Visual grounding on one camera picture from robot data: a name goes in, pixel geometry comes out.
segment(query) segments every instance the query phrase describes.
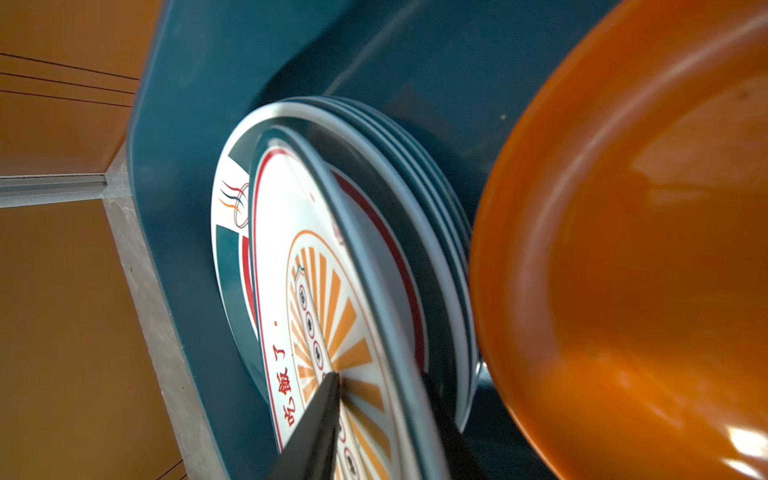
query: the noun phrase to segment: orange sunburst pattern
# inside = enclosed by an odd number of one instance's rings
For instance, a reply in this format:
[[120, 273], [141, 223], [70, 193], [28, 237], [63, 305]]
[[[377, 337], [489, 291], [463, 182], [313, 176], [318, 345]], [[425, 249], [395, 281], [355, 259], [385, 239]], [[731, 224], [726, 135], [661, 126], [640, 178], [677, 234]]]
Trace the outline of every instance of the orange sunburst pattern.
[[324, 372], [339, 372], [341, 429], [351, 435], [346, 442], [339, 435], [337, 463], [341, 465], [336, 473], [341, 478], [389, 479], [392, 468], [399, 470], [394, 465], [399, 461], [395, 426], [362, 307], [327, 243], [314, 234], [306, 237], [300, 234], [294, 240], [288, 266], [291, 277], [286, 279], [300, 398], [306, 405]]

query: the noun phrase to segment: printed logo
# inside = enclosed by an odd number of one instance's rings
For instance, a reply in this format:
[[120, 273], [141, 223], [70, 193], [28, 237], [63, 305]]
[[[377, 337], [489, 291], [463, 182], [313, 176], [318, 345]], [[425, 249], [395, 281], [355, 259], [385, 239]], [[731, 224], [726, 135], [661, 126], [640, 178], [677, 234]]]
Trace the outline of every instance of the printed logo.
[[248, 224], [248, 184], [244, 184], [240, 188], [231, 187], [227, 182], [222, 181], [226, 190], [220, 188], [221, 194], [224, 195], [227, 200], [219, 199], [219, 201], [228, 208], [234, 210], [233, 221], [237, 228], [243, 228]]

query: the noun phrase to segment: orange wall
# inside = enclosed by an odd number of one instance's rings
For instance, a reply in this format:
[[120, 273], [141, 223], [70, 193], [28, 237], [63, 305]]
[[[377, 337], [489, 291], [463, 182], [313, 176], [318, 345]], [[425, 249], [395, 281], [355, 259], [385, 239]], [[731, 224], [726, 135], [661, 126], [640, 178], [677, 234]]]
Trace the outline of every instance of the orange wall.
[[100, 200], [0, 209], [0, 306], [0, 478], [156, 480], [179, 463]]
[[3, 5], [0, 175], [106, 171], [125, 136], [160, 7], [161, 0]]

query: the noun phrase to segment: stack of plates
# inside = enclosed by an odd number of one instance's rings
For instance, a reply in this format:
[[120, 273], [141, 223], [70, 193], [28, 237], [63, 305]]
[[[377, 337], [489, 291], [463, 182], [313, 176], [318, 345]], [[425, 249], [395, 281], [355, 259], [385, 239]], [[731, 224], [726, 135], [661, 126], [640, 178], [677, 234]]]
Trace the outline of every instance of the stack of plates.
[[293, 98], [235, 128], [211, 202], [222, 301], [278, 449], [338, 371], [337, 475], [445, 478], [419, 372], [463, 429], [479, 363], [470, 227], [434, 160], [367, 105]]

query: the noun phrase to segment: orange plastic bowl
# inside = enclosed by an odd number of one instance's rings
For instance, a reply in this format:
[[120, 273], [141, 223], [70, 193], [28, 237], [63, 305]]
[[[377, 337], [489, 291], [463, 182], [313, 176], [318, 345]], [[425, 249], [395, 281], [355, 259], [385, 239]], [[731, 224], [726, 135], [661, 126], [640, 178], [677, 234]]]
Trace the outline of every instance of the orange plastic bowl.
[[558, 476], [768, 480], [768, 2], [620, 4], [512, 132], [470, 264]]

